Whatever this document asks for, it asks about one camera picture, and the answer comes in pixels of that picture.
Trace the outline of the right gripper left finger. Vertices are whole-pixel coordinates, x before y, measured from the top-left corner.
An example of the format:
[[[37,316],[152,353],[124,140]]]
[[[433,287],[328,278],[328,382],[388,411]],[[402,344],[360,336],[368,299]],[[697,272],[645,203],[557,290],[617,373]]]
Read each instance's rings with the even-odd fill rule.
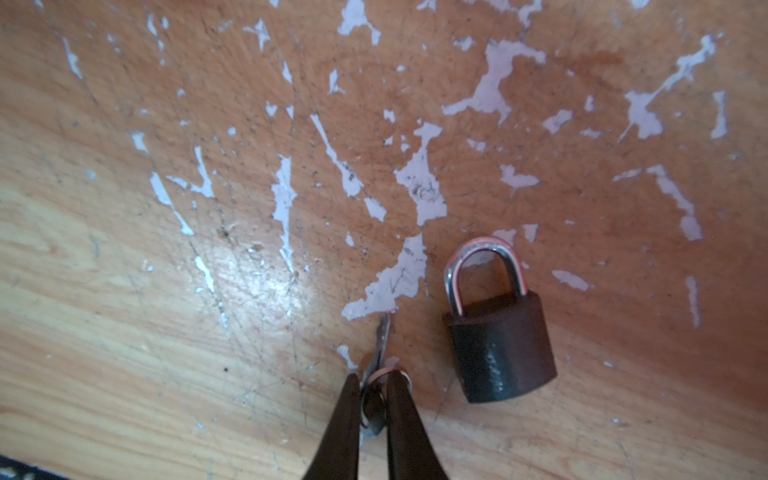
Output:
[[[304,479],[358,478],[360,397],[359,377],[351,373]]]

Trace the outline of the small key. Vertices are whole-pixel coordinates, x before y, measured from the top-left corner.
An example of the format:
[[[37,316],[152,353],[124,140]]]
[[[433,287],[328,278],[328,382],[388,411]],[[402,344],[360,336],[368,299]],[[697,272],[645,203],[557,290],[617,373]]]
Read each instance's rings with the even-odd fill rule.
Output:
[[[385,381],[390,374],[399,371],[396,361],[388,363],[385,358],[392,320],[392,312],[380,318],[375,350],[360,385],[360,425],[364,438],[377,437],[387,424]]]

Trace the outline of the dark padlock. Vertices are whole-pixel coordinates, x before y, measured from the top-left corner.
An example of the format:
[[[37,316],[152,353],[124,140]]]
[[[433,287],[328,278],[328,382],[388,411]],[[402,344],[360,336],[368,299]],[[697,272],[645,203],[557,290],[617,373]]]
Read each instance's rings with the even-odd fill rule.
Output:
[[[460,296],[460,271],[480,252],[503,260],[511,290],[466,306]],[[510,400],[557,377],[541,298],[527,287],[521,262],[508,242],[481,236],[459,245],[445,266],[444,285],[450,312],[443,321],[468,402]]]

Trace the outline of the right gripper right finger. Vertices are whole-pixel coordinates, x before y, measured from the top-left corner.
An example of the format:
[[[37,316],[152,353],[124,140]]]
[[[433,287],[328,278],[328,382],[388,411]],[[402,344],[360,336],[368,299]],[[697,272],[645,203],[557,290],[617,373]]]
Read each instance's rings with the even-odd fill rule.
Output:
[[[387,378],[386,410],[389,478],[447,479],[400,371]]]

